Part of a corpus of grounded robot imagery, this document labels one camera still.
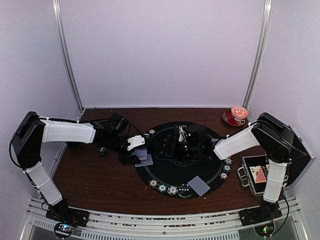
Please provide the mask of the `blue-backed playing card deck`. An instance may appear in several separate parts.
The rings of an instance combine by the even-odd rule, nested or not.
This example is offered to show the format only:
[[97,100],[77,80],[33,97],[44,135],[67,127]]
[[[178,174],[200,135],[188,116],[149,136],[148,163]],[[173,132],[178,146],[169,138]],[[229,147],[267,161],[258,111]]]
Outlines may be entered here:
[[148,151],[146,147],[135,148],[131,154],[132,156],[137,156],[139,160],[146,160],[148,158]]

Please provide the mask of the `dealt blue-backed card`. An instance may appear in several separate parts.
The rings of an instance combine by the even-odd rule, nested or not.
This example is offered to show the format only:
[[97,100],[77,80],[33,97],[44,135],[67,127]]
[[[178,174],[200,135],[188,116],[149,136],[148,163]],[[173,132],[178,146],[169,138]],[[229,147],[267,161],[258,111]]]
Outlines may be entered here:
[[152,156],[150,154],[148,154],[146,159],[141,160],[141,163],[135,164],[134,166],[136,168],[139,168],[139,167],[151,166],[153,164],[154,163],[153,163]]
[[187,182],[187,184],[197,193],[200,197],[206,194],[211,187],[206,184],[198,175]]

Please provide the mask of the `green blue poker chip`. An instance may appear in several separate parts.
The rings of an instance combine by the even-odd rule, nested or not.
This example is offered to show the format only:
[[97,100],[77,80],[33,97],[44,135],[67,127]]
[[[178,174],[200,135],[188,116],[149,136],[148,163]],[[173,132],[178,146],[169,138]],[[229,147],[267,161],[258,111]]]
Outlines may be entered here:
[[160,193],[165,193],[167,191],[167,186],[164,185],[164,184],[160,184],[158,187],[157,187],[157,190],[160,192]]
[[231,170],[232,170],[232,168],[231,168],[230,165],[226,164],[226,165],[223,166],[223,171],[224,171],[225,173],[230,173]]

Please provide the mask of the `white blue poker chip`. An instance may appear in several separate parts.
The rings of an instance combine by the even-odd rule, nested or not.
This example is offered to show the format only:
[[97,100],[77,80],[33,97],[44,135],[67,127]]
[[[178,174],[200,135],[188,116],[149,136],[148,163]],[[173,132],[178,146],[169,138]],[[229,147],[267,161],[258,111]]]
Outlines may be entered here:
[[227,159],[224,160],[224,164],[225,165],[232,165],[232,163],[233,163],[233,161],[232,161],[231,158],[227,158]]
[[167,188],[167,193],[168,193],[170,196],[176,195],[177,192],[178,192],[178,188],[177,188],[176,186],[171,185],[171,186],[169,186],[169,187]]

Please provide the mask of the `clear round dealer button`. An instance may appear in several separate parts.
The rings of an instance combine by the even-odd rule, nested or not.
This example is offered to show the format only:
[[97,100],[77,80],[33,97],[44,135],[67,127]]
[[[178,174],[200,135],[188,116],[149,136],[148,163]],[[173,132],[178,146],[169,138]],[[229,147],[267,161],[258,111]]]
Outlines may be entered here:
[[193,194],[193,189],[190,187],[189,184],[181,184],[177,188],[177,193],[181,198],[190,198]]

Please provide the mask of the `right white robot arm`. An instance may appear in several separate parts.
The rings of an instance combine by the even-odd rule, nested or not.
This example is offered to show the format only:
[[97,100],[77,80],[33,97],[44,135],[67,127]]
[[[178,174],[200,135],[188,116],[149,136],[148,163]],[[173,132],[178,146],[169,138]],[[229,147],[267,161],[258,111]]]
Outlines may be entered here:
[[301,164],[298,170],[302,171],[310,156],[306,146],[295,146],[298,141],[296,133],[267,112],[249,123],[248,126],[231,136],[210,137],[205,127],[200,124],[175,126],[174,133],[163,140],[162,148],[176,158],[197,157],[212,161],[214,158],[227,160],[230,157],[252,148],[260,148],[260,155],[250,155],[249,159],[261,158],[260,165],[269,166],[265,175],[265,188],[262,206],[256,210],[259,220],[268,220],[275,212],[283,187],[291,185],[286,176],[289,175],[289,165],[294,159]]

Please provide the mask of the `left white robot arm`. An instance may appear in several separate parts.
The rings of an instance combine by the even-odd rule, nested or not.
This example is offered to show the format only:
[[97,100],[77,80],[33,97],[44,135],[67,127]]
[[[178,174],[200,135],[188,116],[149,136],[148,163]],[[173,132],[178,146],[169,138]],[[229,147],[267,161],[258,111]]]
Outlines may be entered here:
[[113,113],[109,117],[85,121],[40,116],[29,111],[19,124],[9,142],[12,162],[27,175],[34,188],[44,198],[53,215],[61,222],[72,218],[72,211],[53,181],[56,163],[53,157],[66,144],[96,145],[99,152],[112,150],[123,156],[123,164],[137,164],[140,159],[132,155],[147,141],[138,130],[128,136],[125,129],[134,128],[128,119]]

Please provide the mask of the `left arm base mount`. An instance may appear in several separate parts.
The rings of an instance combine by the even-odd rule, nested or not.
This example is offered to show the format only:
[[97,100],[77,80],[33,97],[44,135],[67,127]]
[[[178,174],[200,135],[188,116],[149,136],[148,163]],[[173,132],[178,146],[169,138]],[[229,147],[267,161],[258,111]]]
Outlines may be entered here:
[[70,208],[67,203],[48,205],[45,215],[48,219],[57,223],[53,227],[53,233],[59,239],[69,238],[78,227],[86,227],[90,213],[86,210]]

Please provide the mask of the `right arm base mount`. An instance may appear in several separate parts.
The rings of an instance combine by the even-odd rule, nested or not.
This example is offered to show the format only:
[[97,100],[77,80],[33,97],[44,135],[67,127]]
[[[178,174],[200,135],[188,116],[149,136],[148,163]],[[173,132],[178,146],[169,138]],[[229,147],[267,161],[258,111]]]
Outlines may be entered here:
[[262,203],[258,207],[246,208],[239,212],[242,226],[254,226],[255,233],[262,238],[271,237],[276,231],[274,220],[282,216],[278,203]]

